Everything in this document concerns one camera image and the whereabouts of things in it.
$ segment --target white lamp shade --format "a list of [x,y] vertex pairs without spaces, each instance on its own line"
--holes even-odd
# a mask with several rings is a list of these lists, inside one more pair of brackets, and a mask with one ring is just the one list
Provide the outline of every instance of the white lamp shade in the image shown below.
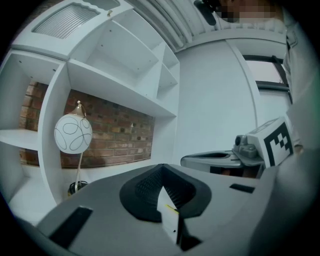
[[54,138],[62,152],[80,154],[86,151],[90,145],[92,128],[86,118],[75,114],[66,114],[56,123]]

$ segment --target black swirl pattern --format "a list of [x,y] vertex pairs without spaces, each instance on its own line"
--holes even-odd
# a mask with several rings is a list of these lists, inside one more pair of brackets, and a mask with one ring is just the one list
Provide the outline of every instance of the black swirl pattern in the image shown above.
[[[93,131],[92,131],[91,125],[90,125],[90,123],[88,122],[88,120],[87,120],[86,118],[82,118],[81,121],[80,121],[80,124],[79,124],[79,123],[78,123],[78,120],[75,119],[75,118],[73,118],[73,117],[71,117],[71,116],[66,116],[65,118],[61,119],[61,121],[64,120],[64,119],[73,119],[73,120],[74,120],[74,122],[67,122],[67,123],[65,123],[65,124],[63,125],[62,131],[63,131],[65,134],[67,134],[67,135],[72,135],[72,134],[75,134],[78,130],[80,130],[80,132],[81,132],[81,135],[78,136],[78,137],[76,137],[76,138],[70,143],[69,149],[70,149],[71,151],[76,151],[76,150],[78,150],[78,149],[81,147],[81,145],[83,144],[83,142],[84,142],[87,146],[89,146],[89,144],[90,144],[90,142],[91,142],[91,139],[92,139],[92,132],[93,132]],[[74,126],[74,130],[71,130],[71,131],[70,131],[70,126]],[[88,128],[90,128],[90,132],[91,132],[91,133],[84,133],[83,130],[84,130],[84,129],[88,129]],[[54,132],[55,132],[55,136],[57,136],[57,132],[60,133],[61,137],[62,137],[63,140],[64,140],[65,146],[60,145],[59,142],[58,142],[58,145],[59,145],[62,149],[66,150],[66,149],[67,149],[67,142],[66,142],[66,140],[65,140],[65,138],[64,138],[64,136],[63,136],[63,133],[62,133],[59,129],[57,129],[57,128],[54,128]],[[77,142],[78,139],[82,139],[81,143],[79,144],[78,147],[73,148],[73,145]]]

